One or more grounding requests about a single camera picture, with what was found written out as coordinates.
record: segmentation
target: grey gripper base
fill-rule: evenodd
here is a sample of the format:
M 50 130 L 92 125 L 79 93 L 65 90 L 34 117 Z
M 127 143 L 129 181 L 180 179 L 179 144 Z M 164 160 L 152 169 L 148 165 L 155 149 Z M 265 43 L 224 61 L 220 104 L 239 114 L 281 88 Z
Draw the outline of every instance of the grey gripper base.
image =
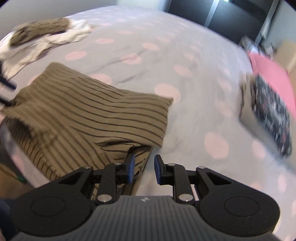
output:
M 234 237 L 207 225 L 191 205 L 171 196 L 120 196 L 110 205 L 96 207 L 79 228 L 55 237 L 19 233 L 13 241 L 279 241 L 272 233 L 256 237 Z

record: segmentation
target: grey bedsheet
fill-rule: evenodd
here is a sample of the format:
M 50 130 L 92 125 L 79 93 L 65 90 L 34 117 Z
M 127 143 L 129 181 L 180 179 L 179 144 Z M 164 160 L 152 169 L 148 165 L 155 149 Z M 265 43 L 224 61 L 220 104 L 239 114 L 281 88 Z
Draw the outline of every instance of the grey bedsheet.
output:
M 161 154 L 166 163 L 187 169 L 207 166 L 272 196 L 280 205 L 275 234 L 285 241 L 296 237 L 296 175 L 239 122 L 242 75 L 251 64 L 242 49 L 197 24 L 163 12 L 104 7 L 77 13 L 94 31 L 77 43 L 50 50 L 12 80 L 15 94 L 60 62 L 117 88 L 172 96 L 169 125 Z M 34 186 L 46 182 L 1 128 L 8 152 Z M 172 188 L 157 186 L 152 157 L 137 195 L 167 195 Z

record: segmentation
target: pink pillow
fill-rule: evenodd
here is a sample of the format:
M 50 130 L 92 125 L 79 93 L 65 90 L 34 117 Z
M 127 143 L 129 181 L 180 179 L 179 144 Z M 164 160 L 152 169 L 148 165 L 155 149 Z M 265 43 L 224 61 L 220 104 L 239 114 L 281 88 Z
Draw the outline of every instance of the pink pillow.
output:
M 249 53 L 254 75 L 261 75 L 269 86 L 279 94 L 288 110 L 296 119 L 295 98 L 288 73 L 270 58 Z

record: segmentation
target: brown striped pillowcase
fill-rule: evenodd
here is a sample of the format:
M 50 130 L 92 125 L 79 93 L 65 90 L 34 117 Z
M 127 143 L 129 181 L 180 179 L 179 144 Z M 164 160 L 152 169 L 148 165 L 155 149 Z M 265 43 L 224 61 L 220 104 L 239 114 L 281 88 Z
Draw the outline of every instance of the brown striped pillowcase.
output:
M 121 90 L 51 63 L 2 112 L 16 143 L 50 180 L 136 156 L 136 177 L 161 147 L 172 99 Z

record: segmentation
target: black and white patterned fabric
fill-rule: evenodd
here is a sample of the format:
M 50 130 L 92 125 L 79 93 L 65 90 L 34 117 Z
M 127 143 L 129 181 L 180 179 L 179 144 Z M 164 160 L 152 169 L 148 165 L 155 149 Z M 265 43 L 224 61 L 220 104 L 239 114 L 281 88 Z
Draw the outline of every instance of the black and white patterned fabric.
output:
M 281 97 L 261 76 L 251 87 L 252 109 L 258 120 L 267 128 L 278 144 L 281 157 L 292 153 L 290 115 Z

